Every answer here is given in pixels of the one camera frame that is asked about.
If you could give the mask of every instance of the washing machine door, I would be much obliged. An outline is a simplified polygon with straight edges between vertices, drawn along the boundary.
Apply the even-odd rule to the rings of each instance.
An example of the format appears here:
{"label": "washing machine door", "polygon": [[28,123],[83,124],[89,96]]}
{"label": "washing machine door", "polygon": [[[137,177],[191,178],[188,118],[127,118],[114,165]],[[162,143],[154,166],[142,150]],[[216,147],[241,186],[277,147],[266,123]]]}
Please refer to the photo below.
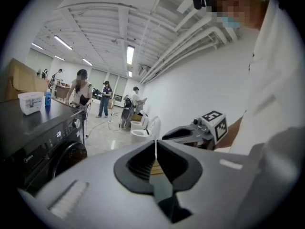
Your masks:
{"label": "washing machine door", "polygon": [[58,154],[52,168],[52,178],[87,158],[87,150],[81,142],[70,142]]}

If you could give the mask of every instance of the floor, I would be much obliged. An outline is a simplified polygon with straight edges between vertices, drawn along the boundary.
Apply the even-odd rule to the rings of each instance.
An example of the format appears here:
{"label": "floor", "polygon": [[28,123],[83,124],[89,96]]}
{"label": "floor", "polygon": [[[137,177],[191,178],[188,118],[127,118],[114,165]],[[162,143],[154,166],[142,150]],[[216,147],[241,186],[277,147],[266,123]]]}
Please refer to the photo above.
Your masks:
{"label": "floor", "polygon": [[104,113],[102,118],[95,118],[99,112],[99,105],[92,103],[88,110],[87,122],[85,122],[85,146],[88,156],[107,152],[131,144],[130,130],[119,128],[123,108],[114,106],[108,109],[108,118]]}

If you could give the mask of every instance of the blue bottle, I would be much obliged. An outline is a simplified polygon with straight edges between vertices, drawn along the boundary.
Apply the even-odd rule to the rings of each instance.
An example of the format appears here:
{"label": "blue bottle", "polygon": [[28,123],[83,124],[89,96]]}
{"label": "blue bottle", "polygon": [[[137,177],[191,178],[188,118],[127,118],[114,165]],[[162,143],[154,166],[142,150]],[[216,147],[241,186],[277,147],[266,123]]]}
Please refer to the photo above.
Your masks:
{"label": "blue bottle", "polygon": [[51,105],[51,92],[50,90],[48,89],[47,92],[46,92],[46,106],[50,106]]}

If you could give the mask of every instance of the jeans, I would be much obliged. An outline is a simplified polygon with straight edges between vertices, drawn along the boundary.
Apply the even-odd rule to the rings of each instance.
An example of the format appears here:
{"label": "jeans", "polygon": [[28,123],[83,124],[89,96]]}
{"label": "jeans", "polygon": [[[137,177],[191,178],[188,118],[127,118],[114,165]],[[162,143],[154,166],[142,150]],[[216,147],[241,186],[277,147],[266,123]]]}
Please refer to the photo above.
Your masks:
{"label": "jeans", "polygon": [[104,112],[105,112],[105,116],[108,116],[108,103],[109,103],[109,99],[110,99],[109,97],[102,97],[101,98],[99,116],[102,115],[103,109],[104,109]]}

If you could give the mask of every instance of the face mask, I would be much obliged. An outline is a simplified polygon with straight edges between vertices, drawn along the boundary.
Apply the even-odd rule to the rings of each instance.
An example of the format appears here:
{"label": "face mask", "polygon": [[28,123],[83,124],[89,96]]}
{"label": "face mask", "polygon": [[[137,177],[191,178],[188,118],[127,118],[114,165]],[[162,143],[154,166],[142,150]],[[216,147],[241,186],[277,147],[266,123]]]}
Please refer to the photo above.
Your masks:
{"label": "face mask", "polygon": [[234,21],[232,17],[222,17],[223,26],[226,28],[237,28],[239,23]]}

